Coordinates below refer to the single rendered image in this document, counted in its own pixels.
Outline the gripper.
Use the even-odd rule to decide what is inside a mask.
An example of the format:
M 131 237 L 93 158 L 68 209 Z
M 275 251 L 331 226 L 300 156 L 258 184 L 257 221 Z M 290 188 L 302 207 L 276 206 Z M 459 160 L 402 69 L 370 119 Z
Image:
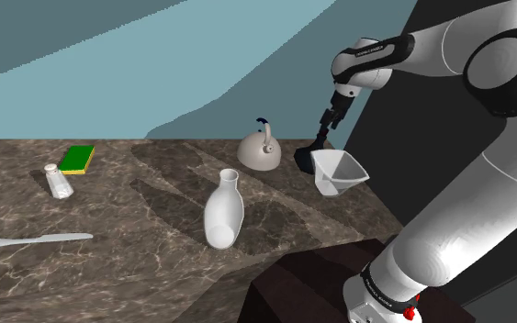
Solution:
M 333 93 L 331 98 L 332 107 L 330 109 L 326 108 L 320 119 L 320 129 L 317 134 L 318 138 L 325 140 L 329 132 L 328 127 L 331 129 L 338 127 L 353 101 L 354 98 L 352 96 L 343 95 L 337 91 Z

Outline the white vase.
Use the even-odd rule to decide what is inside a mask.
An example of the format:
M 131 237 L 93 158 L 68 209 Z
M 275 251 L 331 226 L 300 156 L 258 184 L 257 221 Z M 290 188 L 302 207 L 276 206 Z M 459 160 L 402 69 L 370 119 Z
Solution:
M 244 220 L 244 204 L 238 190 L 239 174 L 233 169 L 219 172 L 219 186 L 210 195 L 204 210 L 208 244 L 217 250 L 233 245 Z

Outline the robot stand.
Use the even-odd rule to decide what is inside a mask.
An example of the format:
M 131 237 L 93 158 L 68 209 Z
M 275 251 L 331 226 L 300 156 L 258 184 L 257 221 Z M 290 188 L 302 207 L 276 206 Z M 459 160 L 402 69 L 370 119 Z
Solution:
M 348 318 L 343 285 L 385 249 L 367 239 L 289 253 L 252 280 L 237 323 L 386 323 L 361 299 Z

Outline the green and yellow sponge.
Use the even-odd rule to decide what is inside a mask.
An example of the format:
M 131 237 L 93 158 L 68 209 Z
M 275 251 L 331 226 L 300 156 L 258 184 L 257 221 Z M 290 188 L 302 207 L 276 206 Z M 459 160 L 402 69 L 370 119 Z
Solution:
M 71 146 L 62 162 L 59 170 L 63 174 L 86 174 L 90 161 L 95 154 L 94 145 L 73 145 Z

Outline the glass salt shaker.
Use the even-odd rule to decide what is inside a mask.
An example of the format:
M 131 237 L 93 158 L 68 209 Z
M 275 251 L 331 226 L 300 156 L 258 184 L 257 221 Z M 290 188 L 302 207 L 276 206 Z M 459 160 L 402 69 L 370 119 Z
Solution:
M 44 171 L 54 198 L 65 199 L 73 194 L 72 186 L 56 164 L 50 163 L 45 165 Z

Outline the white table knife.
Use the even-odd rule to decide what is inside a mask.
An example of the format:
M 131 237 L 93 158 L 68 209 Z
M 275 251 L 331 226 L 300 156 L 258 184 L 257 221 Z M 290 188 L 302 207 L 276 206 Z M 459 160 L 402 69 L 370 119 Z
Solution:
M 46 242 L 61 242 L 79 239 L 92 239 L 94 236 L 89 233 L 62 233 L 62 234 L 48 234 L 37 238 L 30 239 L 0 239 L 0 247 L 11 245 L 22 245 L 31 243 L 46 243 Z

